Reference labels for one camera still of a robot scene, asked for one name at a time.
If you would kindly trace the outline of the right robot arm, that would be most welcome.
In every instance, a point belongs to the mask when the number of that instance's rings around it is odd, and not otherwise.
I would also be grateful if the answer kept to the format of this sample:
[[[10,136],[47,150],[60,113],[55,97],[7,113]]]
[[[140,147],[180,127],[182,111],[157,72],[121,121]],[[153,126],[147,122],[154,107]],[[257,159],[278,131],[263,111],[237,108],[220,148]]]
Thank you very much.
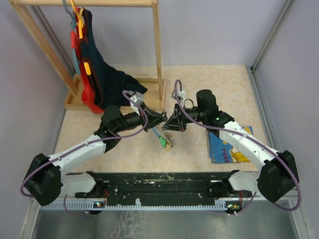
[[[289,151],[279,152],[270,148],[246,132],[235,119],[219,109],[211,90],[196,93],[197,105],[185,108],[185,92],[174,90],[172,98],[177,101],[165,130],[186,130],[193,122],[206,128],[219,139],[231,144],[257,169],[256,172],[236,171],[222,186],[223,193],[234,197],[241,190],[259,192],[275,203],[292,189],[301,196],[299,178],[294,156]]]

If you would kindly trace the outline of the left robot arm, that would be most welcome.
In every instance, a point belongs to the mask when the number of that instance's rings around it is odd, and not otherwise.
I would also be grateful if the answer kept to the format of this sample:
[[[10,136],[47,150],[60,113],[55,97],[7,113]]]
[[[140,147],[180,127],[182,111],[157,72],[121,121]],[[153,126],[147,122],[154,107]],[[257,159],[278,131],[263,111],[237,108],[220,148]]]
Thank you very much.
[[[61,153],[34,157],[22,182],[40,205],[46,206],[58,197],[76,195],[78,197],[103,196],[106,186],[103,179],[92,171],[70,174],[70,171],[89,159],[113,149],[122,139],[119,132],[142,126],[144,131],[167,121],[166,112],[158,113],[141,104],[137,112],[123,115],[116,105],[108,106],[101,117],[97,131],[82,143]]]

